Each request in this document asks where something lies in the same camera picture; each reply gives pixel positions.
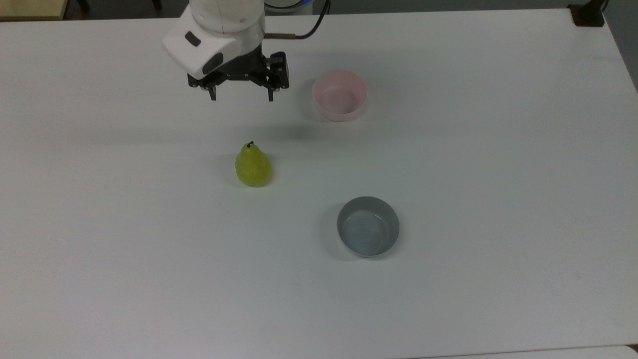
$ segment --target gray bowl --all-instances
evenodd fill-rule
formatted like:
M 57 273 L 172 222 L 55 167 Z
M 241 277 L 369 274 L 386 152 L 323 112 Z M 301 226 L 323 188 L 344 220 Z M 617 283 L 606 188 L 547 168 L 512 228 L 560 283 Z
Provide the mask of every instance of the gray bowl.
M 337 217 L 343 243 L 362 257 L 386 252 L 399 236 L 399 219 L 389 204 L 376 197 L 358 197 L 346 203 Z

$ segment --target pear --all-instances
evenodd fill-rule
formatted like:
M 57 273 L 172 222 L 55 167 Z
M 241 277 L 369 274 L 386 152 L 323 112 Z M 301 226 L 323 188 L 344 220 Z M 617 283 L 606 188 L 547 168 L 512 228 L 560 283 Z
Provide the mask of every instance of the pear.
M 235 171 L 239 180 L 249 186 L 262 186 L 272 176 L 271 162 L 253 141 L 241 148 L 235 159 Z

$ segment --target table surface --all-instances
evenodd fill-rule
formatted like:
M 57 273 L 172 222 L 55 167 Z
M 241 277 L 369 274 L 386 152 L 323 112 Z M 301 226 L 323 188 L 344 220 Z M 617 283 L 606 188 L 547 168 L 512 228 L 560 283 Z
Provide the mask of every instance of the table surface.
M 313 17 L 269 17 L 304 32 Z M 638 95 L 568 10 L 335 15 L 267 101 L 191 89 L 174 20 L 0 24 L 0 356 L 413 358 L 638 342 Z M 322 121 L 344 68 L 366 114 Z M 242 144 L 272 183 L 234 173 Z M 335 220 L 386 200 L 351 255 Z
M 562 350 L 523 351 L 467 355 L 463 359 L 637 359 L 638 353 L 626 346 Z
M 0 20 L 61 20 L 67 0 L 0 0 Z

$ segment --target floor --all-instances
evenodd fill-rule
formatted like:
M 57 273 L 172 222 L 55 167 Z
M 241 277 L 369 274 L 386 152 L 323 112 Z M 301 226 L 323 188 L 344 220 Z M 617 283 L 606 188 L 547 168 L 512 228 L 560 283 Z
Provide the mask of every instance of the floor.
M 89 13 L 83 13 L 77 0 L 69 0 L 65 15 L 70 20 L 144 19 L 178 17 L 188 0 L 161 0 L 163 8 L 156 11 L 151 0 L 87 0 Z M 324 0 L 316 0 L 314 13 L 321 10 Z M 565 8 L 570 3 L 586 0 L 332 0 L 330 13 L 387 13 L 413 11 L 504 10 L 534 8 Z M 610 0 L 605 17 L 638 89 L 638 0 Z

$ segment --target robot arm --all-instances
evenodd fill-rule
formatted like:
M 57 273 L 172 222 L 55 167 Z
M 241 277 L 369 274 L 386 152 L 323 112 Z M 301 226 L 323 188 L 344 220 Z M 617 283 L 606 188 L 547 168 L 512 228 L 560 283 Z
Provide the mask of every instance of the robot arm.
M 273 92 L 288 88 L 283 52 L 262 54 L 263 0 L 190 0 L 163 45 L 188 74 L 191 87 L 208 90 L 226 80 L 252 81 Z

